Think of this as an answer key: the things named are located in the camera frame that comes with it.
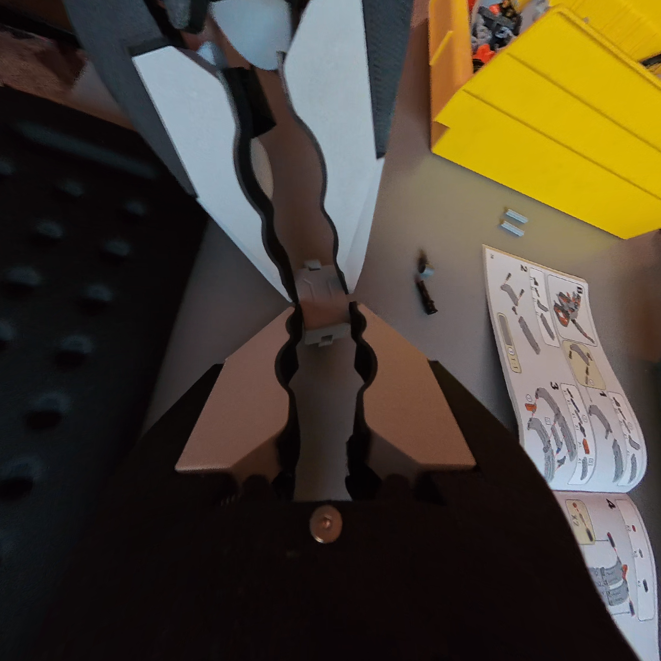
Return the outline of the yellow plastic bin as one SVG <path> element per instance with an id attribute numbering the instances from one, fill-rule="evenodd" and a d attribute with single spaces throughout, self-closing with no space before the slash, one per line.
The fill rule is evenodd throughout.
<path id="1" fill-rule="evenodd" d="M 473 71 L 468 1 L 430 1 L 431 152 L 622 239 L 660 229 L 659 1 L 550 1 Z"/>

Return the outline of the grey desk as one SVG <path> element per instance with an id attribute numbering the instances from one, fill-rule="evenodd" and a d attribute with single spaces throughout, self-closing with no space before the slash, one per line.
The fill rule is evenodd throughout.
<path id="1" fill-rule="evenodd" d="M 438 360 L 510 430 L 516 417 L 484 293 L 482 245 L 584 278 L 609 362 L 647 442 L 632 492 L 646 520 L 660 517 L 660 233 L 622 240 L 430 153 L 426 21 L 414 19 L 376 214 L 356 289 L 359 302 Z M 522 238 L 499 227 L 503 209 L 527 216 Z M 427 316 L 412 283 L 425 250 L 440 311 Z M 213 364 L 286 306 L 211 221 L 200 247 L 144 422 L 149 429 Z M 353 344 L 299 346 L 292 380 L 302 453 L 298 500 L 348 500 L 345 443 L 361 383 Z"/>

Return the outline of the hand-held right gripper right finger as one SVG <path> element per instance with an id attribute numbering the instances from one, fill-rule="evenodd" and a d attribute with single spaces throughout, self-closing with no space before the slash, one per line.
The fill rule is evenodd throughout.
<path id="1" fill-rule="evenodd" d="M 346 444 L 350 496 L 375 497 L 391 475 L 414 486 L 428 473 L 474 469 L 427 357 L 364 304 L 351 303 L 349 313 L 362 380 Z"/>

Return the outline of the black toy axle with bush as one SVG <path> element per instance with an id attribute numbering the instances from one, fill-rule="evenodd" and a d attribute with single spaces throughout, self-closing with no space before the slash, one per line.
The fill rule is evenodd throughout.
<path id="1" fill-rule="evenodd" d="M 434 267 L 431 265 L 425 250 L 420 249 L 416 261 L 415 284 L 423 310 L 428 316 L 438 312 L 427 286 L 428 280 L 433 275 Z"/>

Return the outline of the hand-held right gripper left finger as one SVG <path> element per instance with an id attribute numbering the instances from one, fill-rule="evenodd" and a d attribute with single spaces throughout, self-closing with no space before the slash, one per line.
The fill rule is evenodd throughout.
<path id="1" fill-rule="evenodd" d="M 264 477 L 293 497 L 300 424 L 290 382 L 299 368 L 301 307 L 287 308 L 223 363 L 176 463 L 180 474 Z"/>

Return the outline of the black perforated chair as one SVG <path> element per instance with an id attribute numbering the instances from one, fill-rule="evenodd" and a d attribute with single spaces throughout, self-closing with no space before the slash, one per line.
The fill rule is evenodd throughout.
<path id="1" fill-rule="evenodd" d="M 1 659 L 136 440 L 207 217 L 134 131 L 1 88 Z"/>

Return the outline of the grey curved toy panel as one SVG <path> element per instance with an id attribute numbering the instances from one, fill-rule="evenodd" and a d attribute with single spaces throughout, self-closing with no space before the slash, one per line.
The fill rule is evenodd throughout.
<path id="1" fill-rule="evenodd" d="M 295 274 L 295 286 L 306 345 L 330 346 L 349 337 L 349 300 L 334 266 L 316 259 L 304 261 Z"/>

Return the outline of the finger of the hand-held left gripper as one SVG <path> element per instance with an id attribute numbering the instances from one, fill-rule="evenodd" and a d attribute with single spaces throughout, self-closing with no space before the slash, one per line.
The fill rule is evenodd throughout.
<path id="1" fill-rule="evenodd" d="M 376 155 L 362 1 L 307 4 L 284 56 L 283 81 L 320 160 L 320 209 L 333 232 L 336 269 L 353 293 L 384 168 Z"/>
<path id="2" fill-rule="evenodd" d="M 266 280 L 297 302 L 274 207 L 252 166 L 252 110 L 239 69 L 218 70 L 171 45 L 132 62 L 199 204 Z"/>

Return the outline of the toy instruction booklet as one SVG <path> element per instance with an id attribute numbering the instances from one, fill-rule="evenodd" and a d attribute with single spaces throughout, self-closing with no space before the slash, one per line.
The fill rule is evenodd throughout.
<path id="1" fill-rule="evenodd" d="M 629 496 L 648 452 L 599 341 L 587 281 L 483 245 L 486 300 L 519 439 L 640 660 L 659 660 L 657 567 Z"/>

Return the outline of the pile of toy bricks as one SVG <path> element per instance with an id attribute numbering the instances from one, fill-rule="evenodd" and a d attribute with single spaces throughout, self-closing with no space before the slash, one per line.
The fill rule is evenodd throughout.
<path id="1" fill-rule="evenodd" d="M 549 8 L 549 1 L 467 1 L 473 72 L 482 69 Z"/>

